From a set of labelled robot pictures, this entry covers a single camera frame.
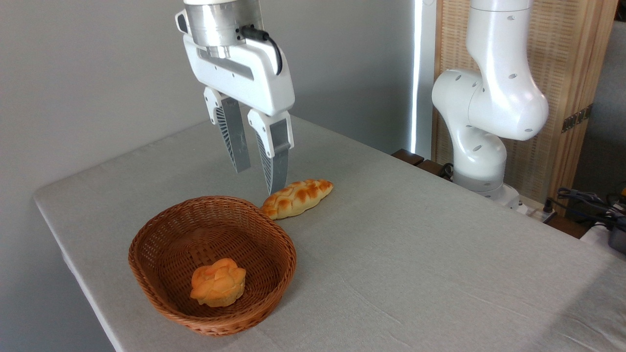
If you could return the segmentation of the white gripper block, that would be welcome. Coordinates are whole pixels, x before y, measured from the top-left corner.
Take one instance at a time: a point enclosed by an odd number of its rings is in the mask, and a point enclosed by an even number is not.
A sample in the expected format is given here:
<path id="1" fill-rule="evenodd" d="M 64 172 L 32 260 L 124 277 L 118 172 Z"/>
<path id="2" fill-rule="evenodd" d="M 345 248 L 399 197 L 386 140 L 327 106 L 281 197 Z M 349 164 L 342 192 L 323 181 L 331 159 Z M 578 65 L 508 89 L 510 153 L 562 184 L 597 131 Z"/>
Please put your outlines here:
<path id="1" fill-rule="evenodd" d="M 204 84 L 210 122 L 219 127 L 237 173 L 250 168 L 241 116 L 257 137 L 260 160 L 273 194 L 286 185 L 288 154 L 294 147 L 290 109 L 295 101 L 288 62 L 264 31 L 260 11 L 181 11 L 178 30 L 190 67 Z"/>

